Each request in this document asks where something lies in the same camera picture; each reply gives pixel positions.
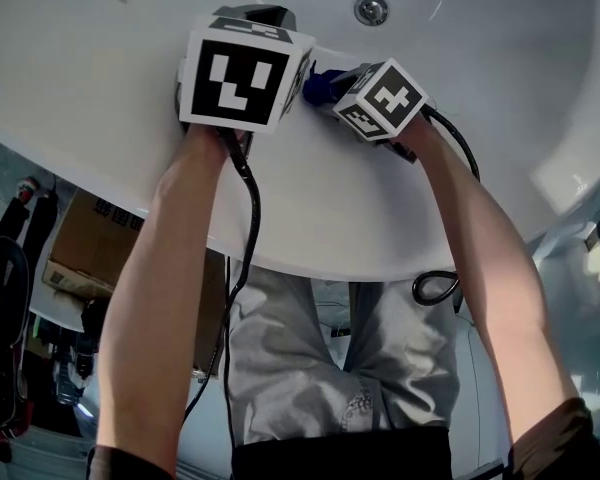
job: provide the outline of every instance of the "cardboard box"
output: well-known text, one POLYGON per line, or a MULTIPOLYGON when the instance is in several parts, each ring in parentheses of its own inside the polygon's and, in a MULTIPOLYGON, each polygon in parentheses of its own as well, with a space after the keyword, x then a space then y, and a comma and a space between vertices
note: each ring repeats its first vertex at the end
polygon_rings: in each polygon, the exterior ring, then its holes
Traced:
POLYGON ((111 296, 143 222, 78 189, 60 225, 42 281, 83 299, 111 296))

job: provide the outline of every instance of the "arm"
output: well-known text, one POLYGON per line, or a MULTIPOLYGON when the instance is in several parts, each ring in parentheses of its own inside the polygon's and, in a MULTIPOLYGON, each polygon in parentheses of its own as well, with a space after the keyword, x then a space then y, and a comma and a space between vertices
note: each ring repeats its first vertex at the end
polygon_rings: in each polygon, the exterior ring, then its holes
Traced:
POLYGON ((504 211, 421 116, 398 138, 429 178, 460 285, 496 369, 515 442, 578 393, 547 329, 538 272, 504 211))
POLYGON ((164 174, 111 299, 98 375, 99 445, 175 475, 223 146, 192 126, 164 174))

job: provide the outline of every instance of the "black shirt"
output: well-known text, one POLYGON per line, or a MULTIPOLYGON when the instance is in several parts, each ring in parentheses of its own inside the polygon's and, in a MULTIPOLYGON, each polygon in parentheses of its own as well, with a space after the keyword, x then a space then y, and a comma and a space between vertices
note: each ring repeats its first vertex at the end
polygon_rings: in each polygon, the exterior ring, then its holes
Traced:
MULTIPOLYGON (((233 475, 242 479, 451 479, 448 431, 439 427, 265 441, 236 448, 233 475)), ((169 479, 162 469, 114 448, 98 446, 90 480, 169 479)), ((509 452, 505 479, 600 478, 600 442, 580 398, 563 403, 509 452)))

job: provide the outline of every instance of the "black cable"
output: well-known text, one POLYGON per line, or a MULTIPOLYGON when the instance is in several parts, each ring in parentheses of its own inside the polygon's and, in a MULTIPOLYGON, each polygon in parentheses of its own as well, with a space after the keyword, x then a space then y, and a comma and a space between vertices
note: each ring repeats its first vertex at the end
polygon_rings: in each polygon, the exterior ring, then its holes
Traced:
MULTIPOLYGON (((467 141, 464 139, 460 131, 455 126, 453 126, 451 121, 449 121, 446 117, 442 116, 436 109, 429 105, 424 105, 422 107, 421 112, 425 119, 427 119, 427 121, 431 122, 431 119, 436 120, 455 139, 455 141, 460 145, 460 148, 467 157, 471 173, 475 176, 475 178, 478 181, 480 181, 480 170, 478 169, 478 163, 476 162, 476 159, 473 156, 473 152, 471 151, 469 144, 467 144, 467 141)), ((418 277, 416 277, 415 281, 413 282, 413 286, 411 287, 411 293, 413 294, 413 299, 421 306, 435 306, 436 304, 440 304, 443 300, 446 300, 451 295, 453 295, 453 293, 456 291, 459 285, 460 281, 458 280, 458 274, 456 274, 455 272, 447 272, 445 270, 432 270, 430 272, 420 274, 418 277), (447 288, 444 292, 442 292, 439 295, 425 295, 425 285, 431 279, 435 278, 449 279, 453 282, 451 283, 451 286, 449 286, 449 288, 447 288)))
POLYGON ((222 337, 224 335, 225 338, 225 363, 224 363, 224 393, 225 393, 225 401, 227 403, 227 419, 229 422, 229 434, 231 437, 231 446, 235 448, 235 438, 233 435, 233 421, 231 418, 231 407, 229 403, 229 360, 230 360, 230 352, 229 352, 229 316, 231 314, 231 307, 233 306, 234 301, 240 290, 244 288, 244 285, 247 282, 247 277, 249 276, 249 267, 251 265, 251 260, 253 258, 253 252, 256 247, 256 242, 258 240, 258 234, 260 232, 260 220, 261 220, 261 205, 260 205, 260 191, 258 189, 258 185, 256 183, 253 174, 251 173, 251 169, 247 164, 247 160, 242 153, 242 148, 240 146, 240 142, 238 141, 235 131, 229 128, 217 128, 218 135, 224 142, 227 150, 229 151, 229 157, 233 162, 236 171, 242 178, 242 181, 247 187, 249 191, 249 195, 251 197, 251 226, 249 228, 249 236, 247 237, 247 244, 245 246, 244 251, 244 259, 242 262, 242 269, 240 271, 240 276, 238 277, 238 281, 236 285, 233 287, 233 290, 229 292, 228 283, 229 283, 229 269, 230 262, 227 259, 227 276, 225 282, 225 307, 224 312, 222 314, 222 326, 220 327, 220 331, 218 332, 218 336, 216 338, 215 347, 213 349, 213 353, 211 354, 211 359, 209 361, 209 366, 207 368, 207 374, 204 378, 202 386, 196 393, 196 396, 191 400, 187 409, 184 413, 184 421, 187 420, 189 414, 196 406, 204 390, 209 384, 209 379, 211 377, 211 372, 216 362, 216 358, 218 356, 218 352, 220 350, 220 344, 222 337))

